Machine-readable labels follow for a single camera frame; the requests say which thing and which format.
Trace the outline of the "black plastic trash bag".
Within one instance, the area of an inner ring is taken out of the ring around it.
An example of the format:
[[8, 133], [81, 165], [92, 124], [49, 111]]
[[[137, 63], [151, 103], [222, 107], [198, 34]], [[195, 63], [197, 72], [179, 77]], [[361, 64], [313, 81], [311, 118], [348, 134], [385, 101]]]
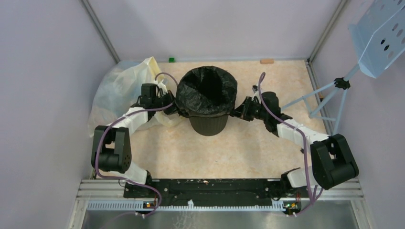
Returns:
[[175, 104], [184, 117], [219, 117], [234, 109], [238, 82], [228, 71], [201, 66], [188, 71], [178, 83]]

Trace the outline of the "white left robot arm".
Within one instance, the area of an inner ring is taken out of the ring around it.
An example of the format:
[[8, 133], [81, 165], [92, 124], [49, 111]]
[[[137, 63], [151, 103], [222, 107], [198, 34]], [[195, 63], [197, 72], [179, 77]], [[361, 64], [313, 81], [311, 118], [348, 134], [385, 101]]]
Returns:
[[151, 121], [158, 112], [174, 113], [173, 93], [162, 82], [144, 83], [137, 101], [116, 121], [94, 130], [91, 165], [101, 178], [126, 180], [135, 184], [141, 197], [153, 192], [148, 171], [132, 162], [130, 136]]

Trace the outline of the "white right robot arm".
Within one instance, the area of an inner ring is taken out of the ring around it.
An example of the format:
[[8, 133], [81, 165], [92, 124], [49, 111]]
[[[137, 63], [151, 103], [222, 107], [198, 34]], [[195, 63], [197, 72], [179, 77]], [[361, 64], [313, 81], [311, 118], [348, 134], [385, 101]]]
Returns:
[[298, 123], [283, 113], [275, 92], [262, 92], [252, 87], [253, 95], [231, 112], [231, 117], [244, 121], [259, 120], [267, 132], [297, 145], [304, 156], [303, 167], [284, 172], [280, 177], [280, 191], [294, 196], [300, 188], [314, 185], [308, 197], [315, 199], [320, 191], [334, 188], [360, 171], [345, 136], [328, 135]]

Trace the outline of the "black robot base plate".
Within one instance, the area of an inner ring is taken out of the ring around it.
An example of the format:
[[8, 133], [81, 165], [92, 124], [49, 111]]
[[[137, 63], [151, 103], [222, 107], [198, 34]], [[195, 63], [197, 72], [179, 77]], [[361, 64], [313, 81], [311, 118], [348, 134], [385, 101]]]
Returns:
[[123, 196], [161, 200], [162, 207], [185, 206], [190, 200], [197, 207], [253, 207], [270, 206], [282, 198], [306, 198], [308, 191], [280, 179], [153, 179], [147, 187], [126, 183]]

